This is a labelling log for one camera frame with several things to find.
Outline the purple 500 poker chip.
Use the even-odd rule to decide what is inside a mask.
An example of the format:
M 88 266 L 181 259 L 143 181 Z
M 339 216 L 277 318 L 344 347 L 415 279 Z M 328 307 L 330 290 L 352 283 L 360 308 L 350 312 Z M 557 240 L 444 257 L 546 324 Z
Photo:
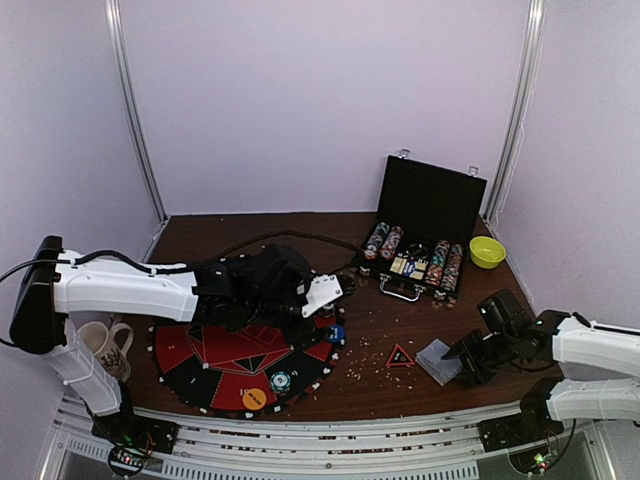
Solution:
M 334 305 L 323 306 L 319 310 L 318 315 L 322 318 L 334 318 L 336 315 L 336 307 Z

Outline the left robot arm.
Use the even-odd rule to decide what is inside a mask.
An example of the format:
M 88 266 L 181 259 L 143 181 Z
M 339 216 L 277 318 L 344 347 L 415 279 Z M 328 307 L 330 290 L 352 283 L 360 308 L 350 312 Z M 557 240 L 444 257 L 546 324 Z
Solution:
M 261 239 L 201 262 L 156 265 L 41 242 L 18 266 L 8 345 L 46 359 L 89 414 L 123 444 L 144 433 L 123 375 L 99 360 L 71 322 L 80 312 L 150 316 L 159 379 L 205 414 L 277 412 L 315 390 L 344 343 L 341 303 L 356 289 L 342 270 L 321 273 L 295 249 Z

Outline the grey playing card deck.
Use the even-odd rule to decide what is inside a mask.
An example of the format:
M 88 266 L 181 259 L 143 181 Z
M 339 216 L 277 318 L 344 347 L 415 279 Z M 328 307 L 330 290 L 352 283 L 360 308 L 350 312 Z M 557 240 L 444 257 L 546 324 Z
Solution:
M 440 386 L 446 385 L 462 372 L 462 364 L 457 356 L 453 359 L 443 358 L 449 349 L 447 344 L 435 339 L 415 355 L 415 362 Z

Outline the blue small blind button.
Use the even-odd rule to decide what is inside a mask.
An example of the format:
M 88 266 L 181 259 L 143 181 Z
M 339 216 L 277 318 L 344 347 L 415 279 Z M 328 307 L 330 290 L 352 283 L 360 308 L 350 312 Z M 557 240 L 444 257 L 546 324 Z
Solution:
M 333 344 L 343 344 L 345 337 L 346 331 L 341 325 L 333 324 L 326 328 L 326 340 Z

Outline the orange big blind button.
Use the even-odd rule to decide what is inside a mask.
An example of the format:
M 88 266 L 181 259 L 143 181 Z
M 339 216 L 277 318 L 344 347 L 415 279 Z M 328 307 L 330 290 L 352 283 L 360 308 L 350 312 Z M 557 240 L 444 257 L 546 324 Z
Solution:
M 260 388 L 248 388 L 242 393 L 242 403 L 247 410 L 258 411 L 265 407 L 267 395 L 265 391 Z

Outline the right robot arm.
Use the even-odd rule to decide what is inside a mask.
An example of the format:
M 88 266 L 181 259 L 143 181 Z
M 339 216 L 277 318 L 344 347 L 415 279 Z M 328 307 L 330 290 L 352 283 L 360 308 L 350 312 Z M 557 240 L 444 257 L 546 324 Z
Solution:
M 638 421 L 638 331 L 589 321 L 577 312 L 545 310 L 532 316 L 507 289 L 484 299 L 477 309 L 488 331 L 472 331 L 443 356 L 459 360 L 463 376 L 473 385 L 487 383 L 504 364 L 524 369 L 533 361 L 577 364 L 618 375 L 606 380 L 540 379 L 521 399 L 519 413 L 480 423 L 486 444 L 560 434 L 567 420 Z

